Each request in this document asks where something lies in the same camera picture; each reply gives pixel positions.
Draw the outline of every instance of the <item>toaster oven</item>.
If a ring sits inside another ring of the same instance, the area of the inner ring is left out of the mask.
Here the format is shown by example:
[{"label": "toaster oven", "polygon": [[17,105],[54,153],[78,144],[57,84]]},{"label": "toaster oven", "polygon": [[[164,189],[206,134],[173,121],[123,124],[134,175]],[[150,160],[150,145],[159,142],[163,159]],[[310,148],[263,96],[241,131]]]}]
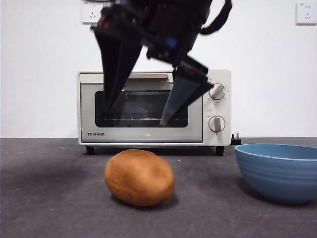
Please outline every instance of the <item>toaster oven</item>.
[{"label": "toaster oven", "polygon": [[210,69],[214,87],[183,108],[165,127],[161,115],[173,87],[172,71],[135,71],[115,103],[103,113],[103,73],[78,73],[78,143],[93,154],[96,146],[215,146],[231,142],[231,72]]}]

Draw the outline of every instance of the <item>brown potato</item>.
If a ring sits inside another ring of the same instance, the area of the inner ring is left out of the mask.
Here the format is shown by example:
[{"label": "brown potato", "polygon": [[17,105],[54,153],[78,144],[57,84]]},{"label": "brown potato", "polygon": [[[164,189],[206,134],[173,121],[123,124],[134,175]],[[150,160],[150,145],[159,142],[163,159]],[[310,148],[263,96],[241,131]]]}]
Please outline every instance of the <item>brown potato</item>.
[{"label": "brown potato", "polygon": [[174,192],[174,173],[156,154],[130,149],[113,156],[105,168],[105,182],[117,198],[136,205],[152,206]]}]

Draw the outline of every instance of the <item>toshiba logo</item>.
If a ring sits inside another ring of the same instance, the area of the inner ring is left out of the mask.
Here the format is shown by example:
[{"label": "toshiba logo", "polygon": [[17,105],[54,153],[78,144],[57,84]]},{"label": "toshiba logo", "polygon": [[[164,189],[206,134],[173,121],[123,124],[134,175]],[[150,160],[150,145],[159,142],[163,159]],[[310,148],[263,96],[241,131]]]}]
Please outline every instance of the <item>toshiba logo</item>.
[{"label": "toshiba logo", "polygon": [[103,132],[87,132],[88,136],[102,136],[105,135]]}]

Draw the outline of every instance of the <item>oven door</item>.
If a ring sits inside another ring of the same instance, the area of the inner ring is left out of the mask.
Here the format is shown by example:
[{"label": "oven door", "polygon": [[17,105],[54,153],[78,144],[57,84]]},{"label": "oven door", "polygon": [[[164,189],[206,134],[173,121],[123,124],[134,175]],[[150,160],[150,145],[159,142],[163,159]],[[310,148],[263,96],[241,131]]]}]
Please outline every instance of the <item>oven door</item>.
[{"label": "oven door", "polygon": [[85,78],[80,84],[81,141],[202,143],[203,99],[181,110],[162,127],[159,122],[173,87],[172,74],[156,78],[137,75],[128,80],[110,114],[103,112],[103,75],[81,76]]}]

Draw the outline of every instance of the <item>robotic hand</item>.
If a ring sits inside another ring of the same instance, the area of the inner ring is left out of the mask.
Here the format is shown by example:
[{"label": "robotic hand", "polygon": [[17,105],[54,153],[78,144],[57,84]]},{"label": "robotic hand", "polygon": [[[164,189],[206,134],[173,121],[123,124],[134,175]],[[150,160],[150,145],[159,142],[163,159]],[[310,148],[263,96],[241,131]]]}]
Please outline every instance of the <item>robotic hand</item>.
[{"label": "robotic hand", "polygon": [[166,126],[183,107],[190,105],[213,85],[207,82],[208,68],[190,58],[197,35],[211,34],[227,21],[232,8],[225,4],[217,18],[206,28],[212,0],[101,0],[104,7],[96,27],[104,70],[104,110],[111,113],[143,45],[147,58],[174,67],[173,88],[160,124]]}]

